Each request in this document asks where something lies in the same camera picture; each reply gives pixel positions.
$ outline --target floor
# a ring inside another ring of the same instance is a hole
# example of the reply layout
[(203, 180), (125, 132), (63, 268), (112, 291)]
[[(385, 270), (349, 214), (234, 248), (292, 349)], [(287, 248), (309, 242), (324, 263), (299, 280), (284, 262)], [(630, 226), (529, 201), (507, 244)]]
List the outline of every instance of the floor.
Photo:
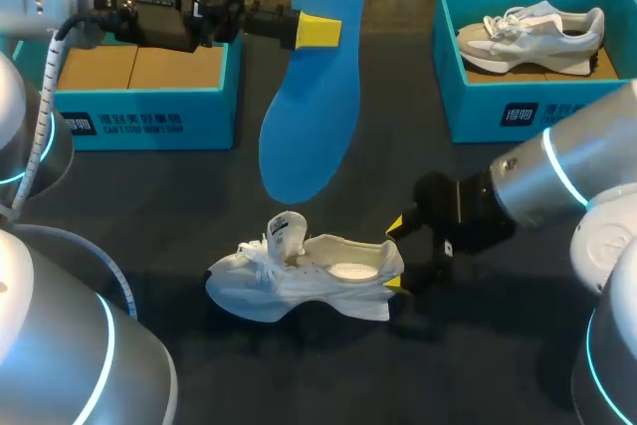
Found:
[[(382, 241), (421, 174), (466, 175), (508, 148), (451, 144), (431, 62), (434, 1), (368, 0), (360, 120), (333, 181), (297, 208), (311, 233)], [(207, 298), (206, 268), (283, 208), (261, 185), (257, 151), (286, 67), (275, 42), (247, 38), (233, 150), (78, 153), (26, 210), (26, 222), (79, 233), (124, 270), (141, 323), (174, 357), (175, 423), (575, 425), (570, 367), (594, 304), (568, 261), (577, 218), (461, 258), (454, 283), (419, 300), (427, 337), (319, 304), (256, 324)], [(121, 305), (91, 257), (28, 240)], [(400, 249), (407, 263), (431, 253), (425, 231)]]

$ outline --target cardboard box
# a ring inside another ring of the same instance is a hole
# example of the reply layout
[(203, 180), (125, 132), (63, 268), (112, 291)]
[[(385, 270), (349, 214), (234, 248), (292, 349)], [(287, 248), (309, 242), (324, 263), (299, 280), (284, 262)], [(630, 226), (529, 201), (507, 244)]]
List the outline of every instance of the cardboard box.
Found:
[[(48, 43), (23, 42), (18, 70), (37, 87)], [(242, 39), (194, 54), (107, 40), (65, 54), (56, 109), (77, 150), (229, 149), (233, 145)]]
[(600, 7), (604, 49), (589, 77), (520, 66), (504, 76), (468, 72), (456, 31), (542, 0), (438, 0), (433, 48), (436, 75), (454, 142), (523, 141), (637, 78), (637, 0), (547, 0), (566, 12)]

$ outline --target blue box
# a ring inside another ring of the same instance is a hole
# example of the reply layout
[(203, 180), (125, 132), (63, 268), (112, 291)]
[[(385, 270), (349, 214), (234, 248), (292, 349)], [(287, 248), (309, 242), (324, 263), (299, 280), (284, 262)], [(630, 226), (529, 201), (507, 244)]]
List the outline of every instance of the blue box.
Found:
[[(470, 84), (456, 31), (542, 0), (438, 0), (432, 54), (454, 142), (523, 141), (637, 77), (637, 0), (547, 0), (566, 12), (600, 7), (606, 15), (605, 49), (618, 81)], [(508, 121), (517, 110), (524, 120)]]
[[(77, 150), (229, 149), (241, 76), (241, 37), (223, 44), (223, 49), (218, 88), (63, 91), (56, 93), (55, 108), (72, 127)], [(21, 42), (13, 55), (18, 70), (39, 89), (47, 50), (48, 42)]]

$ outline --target robotic arm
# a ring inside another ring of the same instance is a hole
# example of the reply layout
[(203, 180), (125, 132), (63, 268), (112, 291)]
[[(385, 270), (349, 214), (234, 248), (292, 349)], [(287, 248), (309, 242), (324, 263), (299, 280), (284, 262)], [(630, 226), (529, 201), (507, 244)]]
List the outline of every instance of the robotic arm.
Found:
[(427, 225), (437, 250), (450, 258), (453, 249), (475, 254), (517, 228), (584, 213), (571, 262), (582, 283), (601, 296), (573, 370), (573, 400), (586, 424), (637, 423), (636, 131), (633, 81), (485, 171), (460, 181), (425, 175), (414, 188), (414, 206), (387, 232), (397, 240)]
[[(52, 108), (65, 42), (92, 48), (111, 32), (142, 47), (193, 52), (232, 42), (243, 28), (279, 39), (288, 49), (338, 45), (339, 21), (283, 6), (246, 8), (244, 2), (0, 0), (0, 41), (51, 38), (56, 32), (41, 92), (0, 53), (0, 410), (5, 421), (172, 423), (178, 385), (163, 344), (12, 235), (17, 228), (5, 228), (4, 221), (15, 220), (24, 200), (55, 183), (71, 163), (71, 134)], [(72, 233), (34, 228), (28, 230), (48, 231), (100, 257), (136, 317), (130, 287), (106, 253)]]

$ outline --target shoe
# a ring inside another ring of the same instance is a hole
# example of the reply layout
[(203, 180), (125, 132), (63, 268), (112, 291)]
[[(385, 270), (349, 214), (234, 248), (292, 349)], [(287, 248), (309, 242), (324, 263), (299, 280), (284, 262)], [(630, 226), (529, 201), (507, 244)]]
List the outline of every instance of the shoe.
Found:
[(560, 12), (543, 1), (514, 7), (504, 17), (485, 17), (458, 32), (460, 55), (482, 70), (504, 74), (519, 64), (538, 64), (571, 75), (589, 75), (604, 38), (604, 13)]
[(330, 304), (345, 316), (389, 320), (384, 284), (404, 271), (396, 245), (363, 244), (331, 235), (304, 241), (306, 218), (285, 212), (268, 223), (262, 241), (241, 243), (236, 254), (208, 270), (206, 291), (222, 309), (244, 319), (275, 322), (308, 301)]

